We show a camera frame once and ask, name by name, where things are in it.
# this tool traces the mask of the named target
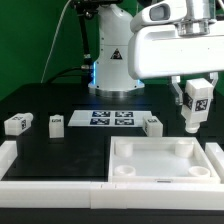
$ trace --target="green background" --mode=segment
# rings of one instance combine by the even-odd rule
[[[0,100],[23,84],[40,83],[53,36],[67,0],[1,0],[0,6]],[[136,0],[124,0],[120,7],[136,12]],[[97,18],[87,21],[93,59],[98,57]],[[68,8],[45,81],[57,72],[83,63],[81,33],[77,14]],[[79,77],[60,82],[80,82]],[[166,83],[154,79],[147,83]],[[224,75],[218,90],[224,94]]]

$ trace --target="white base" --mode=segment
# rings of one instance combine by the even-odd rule
[[[116,90],[115,88],[101,89],[97,85],[90,83],[88,85],[89,93],[109,98],[124,98],[136,95],[142,95],[144,93],[145,85],[140,81],[135,81],[132,88],[125,89],[125,85],[121,90]]]
[[[224,184],[0,182],[2,208],[224,210],[223,202]]]

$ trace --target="white box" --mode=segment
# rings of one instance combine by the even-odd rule
[[[50,116],[49,134],[50,138],[64,138],[64,116]]]
[[[16,114],[4,122],[5,134],[18,136],[31,127],[33,115],[31,113]]]
[[[156,116],[144,116],[143,117],[143,130],[148,137],[162,137],[163,136],[163,124]]]
[[[129,147],[123,148],[129,150],[128,156],[124,156],[125,152],[117,154],[119,143],[124,146],[125,142]],[[196,138],[178,137],[112,137],[108,179],[112,183],[219,184],[221,181]]]
[[[204,78],[187,80],[186,92],[193,99],[213,99],[214,86]]]

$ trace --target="white cube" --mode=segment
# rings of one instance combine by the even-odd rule
[[[5,134],[18,136],[31,127],[31,113],[16,114],[4,122]]]
[[[213,98],[214,86],[204,78],[188,80],[186,92],[193,99]]]
[[[163,124],[156,116],[143,117],[143,130],[148,137],[162,137],[163,136]]]
[[[50,138],[64,138],[64,116],[50,116],[49,133]]]

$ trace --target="metal bracket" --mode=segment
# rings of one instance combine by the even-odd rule
[[[208,74],[208,81],[215,87],[219,80],[219,73],[218,72],[211,72]]]
[[[183,91],[181,90],[180,86],[180,76],[171,76],[169,79],[169,86],[172,93],[175,96],[175,103],[177,106],[183,105]]]

